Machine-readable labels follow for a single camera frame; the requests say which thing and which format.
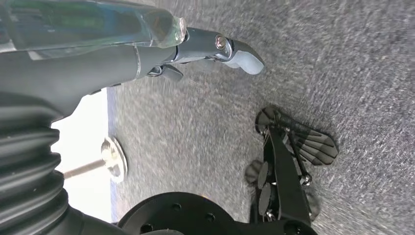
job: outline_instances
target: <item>metal screw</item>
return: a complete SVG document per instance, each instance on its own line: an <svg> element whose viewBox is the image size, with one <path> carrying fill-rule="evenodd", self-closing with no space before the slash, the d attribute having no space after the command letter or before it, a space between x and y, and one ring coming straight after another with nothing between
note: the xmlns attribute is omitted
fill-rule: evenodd
<svg viewBox="0 0 415 235"><path fill-rule="evenodd" d="M215 44L216 48L218 48L219 50L223 50L226 46L226 38L222 35L217 35Z"/></svg>

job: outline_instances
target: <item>black circular base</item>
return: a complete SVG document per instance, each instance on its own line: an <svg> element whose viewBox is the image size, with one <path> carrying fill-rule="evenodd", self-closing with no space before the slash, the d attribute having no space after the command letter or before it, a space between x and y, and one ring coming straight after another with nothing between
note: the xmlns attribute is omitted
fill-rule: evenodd
<svg viewBox="0 0 415 235"><path fill-rule="evenodd" d="M199 195L171 192L148 198L118 223L131 235L175 230L184 235L235 234L237 226L220 206Z"/></svg>

